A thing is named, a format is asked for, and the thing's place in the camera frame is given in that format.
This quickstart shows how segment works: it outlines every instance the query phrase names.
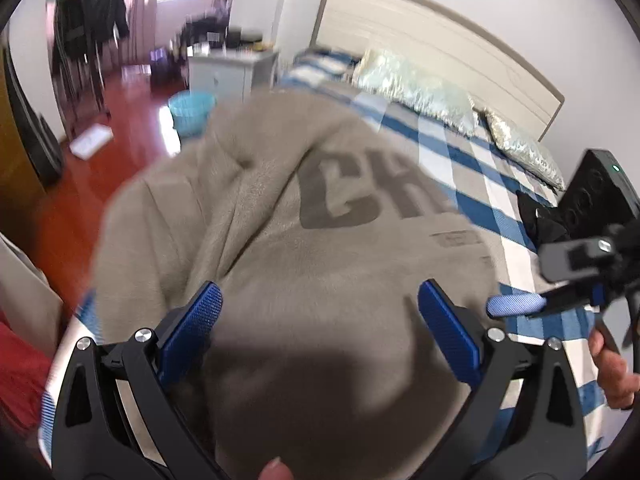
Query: blue bucket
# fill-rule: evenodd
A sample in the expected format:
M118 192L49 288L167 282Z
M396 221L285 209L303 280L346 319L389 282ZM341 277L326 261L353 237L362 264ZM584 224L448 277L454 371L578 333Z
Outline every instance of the blue bucket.
M168 107L174 118L174 128L181 137L199 136L207 125L216 98L208 92L185 90L169 99Z

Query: human hand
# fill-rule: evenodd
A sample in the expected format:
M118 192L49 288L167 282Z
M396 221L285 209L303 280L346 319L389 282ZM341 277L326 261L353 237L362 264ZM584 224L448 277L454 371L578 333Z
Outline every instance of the human hand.
M282 463L280 457L276 457L264 466L258 480L293 480L293 473Z
M628 372L624 358L604 346L604 336L595 328L589 336L589 351L598 367L598 385L604 390L609 407L631 406L634 393L640 390L640 375Z

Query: white paper on floor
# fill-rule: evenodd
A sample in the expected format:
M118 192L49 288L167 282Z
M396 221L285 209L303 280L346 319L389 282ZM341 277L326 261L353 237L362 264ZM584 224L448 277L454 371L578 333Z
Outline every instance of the white paper on floor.
M88 160L111 139L113 139L113 132L110 127L94 124L72 140L69 149L75 156Z

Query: black bag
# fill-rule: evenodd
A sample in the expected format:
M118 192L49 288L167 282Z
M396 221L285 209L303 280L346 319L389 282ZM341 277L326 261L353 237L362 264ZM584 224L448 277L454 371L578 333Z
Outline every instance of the black bag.
M4 48L4 73L20 140L42 185L51 186L62 176L64 155L47 121L42 115L38 117L27 101L8 47Z

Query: blue and white checkered bedding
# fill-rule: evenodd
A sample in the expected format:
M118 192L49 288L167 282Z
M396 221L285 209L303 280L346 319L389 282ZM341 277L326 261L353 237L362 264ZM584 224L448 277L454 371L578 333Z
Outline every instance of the blue and white checkered bedding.
M318 92L351 107L375 133L387 136L399 149L412 153L478 229L491 251L503 294L547 290L548 283L537 271L535 248L520 221L515 193L521 190L540 203L553 206L557 201L553 191L506 158L491 142L485 127L476 128L476 136L467 139L437 121L420 117L408 108L343 82L353 66L354 61L344 54L305 54L281 79L280 85ZM564 342L580 393L590 464L610 444L611 438L602 436L603 428L608 419L614 418L596 384L597 370L588 351L586 338L593 322L594 313L589 307L542 319L517 317L507 322L514 340L541 344L546 338L556 336ZM49 464L58 393L71 352L83 336L101 342L91 296L69 323L43 396L38 440ZM483 456L490 456L497 449L513 414L520 387L520 381L511 383Z

